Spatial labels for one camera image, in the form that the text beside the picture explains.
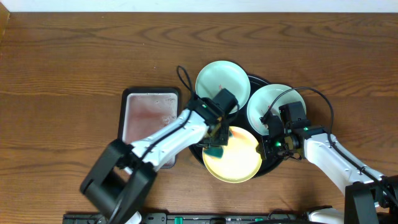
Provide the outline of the large mint green plate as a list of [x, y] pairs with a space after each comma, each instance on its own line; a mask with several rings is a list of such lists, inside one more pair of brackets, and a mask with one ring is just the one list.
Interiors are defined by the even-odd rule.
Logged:
[[[249, 99], [247, 117], [251, 127], [260, 135], [268, 135], [268, 128], [261, 123], [260, 118], [265, 115], [271, 103], [284, 91], [290, 89], [287, 85], [271, 84], [258, 89]], [[303, 104], [304, 112], [307, 112], [306, 104], [298, 91], [290, 91], [278, 99], [273, 105], [271, 113], [280, 118], [279, 107], [287, 103], [300, 101]]]

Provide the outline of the green and yellow sponge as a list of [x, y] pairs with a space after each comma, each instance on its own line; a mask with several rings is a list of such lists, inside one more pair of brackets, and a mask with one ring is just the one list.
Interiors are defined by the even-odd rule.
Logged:
[[203, 148], [203, 152], [208, 156], [221, 159], [224, 153], [223, 148], [228, 145], [230, 137], [233, 137], [230, 130], [218, 133], [209, 139], [207, 146]]

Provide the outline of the yellow plate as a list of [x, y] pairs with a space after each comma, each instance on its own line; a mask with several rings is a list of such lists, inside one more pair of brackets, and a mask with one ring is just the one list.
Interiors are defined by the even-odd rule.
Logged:
[[256, 175], [262, 164], [261, 154], [257, 152], [259, 142], [243, 128], [232, 126], [229, 129], [232, 136], [228, 144], [222, 146], [223, 155], [209, 154], [206, 148], [202, 150], [205, 167], [217, 179], [227, 183], [245, 182]]

